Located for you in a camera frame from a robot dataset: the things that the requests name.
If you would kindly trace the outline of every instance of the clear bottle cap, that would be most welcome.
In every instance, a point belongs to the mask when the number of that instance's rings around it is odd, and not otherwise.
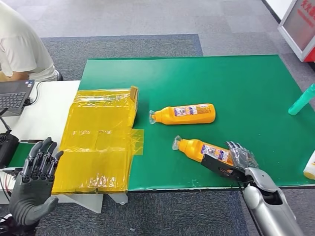
[[[153,111],[149,111],[149,121],[150,124],[154,124],[156,123],[156,113]]]
[[[173,150],[178,150],[180,149],[180,142],[182,140],[182,138],[181,138],[181,136],[178,135],[174,139],[173,145],[171,146],[171,148]]]

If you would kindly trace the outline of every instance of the robotic thumb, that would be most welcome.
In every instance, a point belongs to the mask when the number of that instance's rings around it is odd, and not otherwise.
[[[48,215],[54,210],[58,203],[58,198],[56,196],[51,196],[48,198],[44,204],[34,206],[30,209],[25,218],[25,225],[32,225],[37,221]]]

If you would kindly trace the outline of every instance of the white bottle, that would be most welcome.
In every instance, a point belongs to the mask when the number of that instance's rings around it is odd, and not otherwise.
[[[306,178],[315,179],[315,151],[310,156],[303,173]]]

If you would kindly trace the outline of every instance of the orange bottle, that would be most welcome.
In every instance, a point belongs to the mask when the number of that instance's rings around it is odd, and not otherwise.
[[[215,106],[199,104],[181,107],[165,107],[160,111],[149,112],[150,124],[202,124],[212,123],[215,119]]]
[[[232,157],[227,149],[204,143],[198,139],[182,139],[176,136],[173,142],[173,150],[180,150],[194,161],[202,162],[204,154],[233,166]]]

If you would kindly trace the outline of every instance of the white table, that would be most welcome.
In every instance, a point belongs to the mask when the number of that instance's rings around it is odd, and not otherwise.
[[[31,106],[25,107],[18,117],[5,117],[4,119],[12,129],[11,134],[19,140],[45,139],[51,137],[58,144],[60,143],[66,122],[69,109],[78,91],[80,81],[52,81],[42,82],[39,85],[39,98]],[[36,86],[30,94],[31,101],[36,97]],[[0,133],[5,132],[0,124]],[[5,173],[0,172],[2,183]],[[14,181],[11,181],[8,188],[12,190]],[[126,194],[109,194],[116,203],[128,202]],[[77,203],[79,205],[100,213],[103,194],[62,194],[57,195],[61,203]],[[0,204],[7,204],[8,200],[0,191]]]

